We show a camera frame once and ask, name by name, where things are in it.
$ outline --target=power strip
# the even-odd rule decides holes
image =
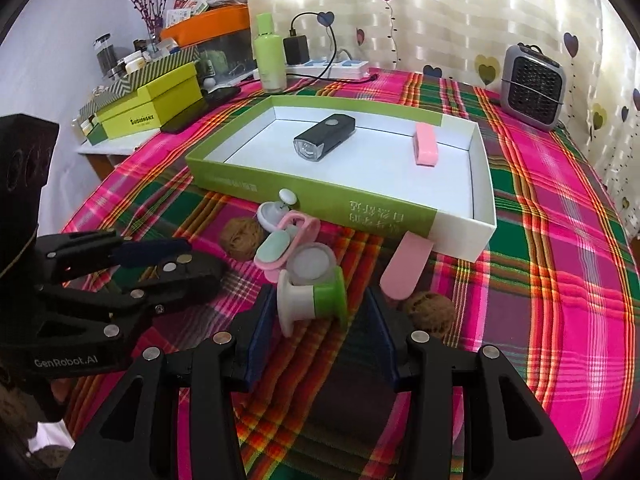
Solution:
[[[287,65],[287,74],[319,76],[326,68],[325,60],[312,60],[301,65]],[[332,63],[329,70],[322,77],[330,79],[350,79],[357,81],[369,77],[369,61],[347,60]],[[254,78],[260,79],[258,69],[254,70]]]

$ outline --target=black power adapter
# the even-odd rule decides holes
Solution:
[[[282,40],[284,55],[288,65],[300,65],[309,61],[309,45],[306,36],[297,36],[295,29],[289,31],[290,37]]]

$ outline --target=gray fan heater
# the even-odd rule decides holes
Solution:
[[[509,115],[540,130],[552,130],[565,89],[564,70],[553,59],[522,44],[507,49],[500,104]]]

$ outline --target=black bicycle light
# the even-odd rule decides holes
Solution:
[[[305,160],[317,162],[356,131],[356,119],[333,114],[293,139],[293,146]]]

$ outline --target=orange box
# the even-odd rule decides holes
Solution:
[[[226,6],[207,10],[188,20],[176,23],[173,27],[165,28],[160,33],[160,38],[162,40],[174,38],[176,43],[184,48],[225,34],[245,30],[250,26],[248,6]]]

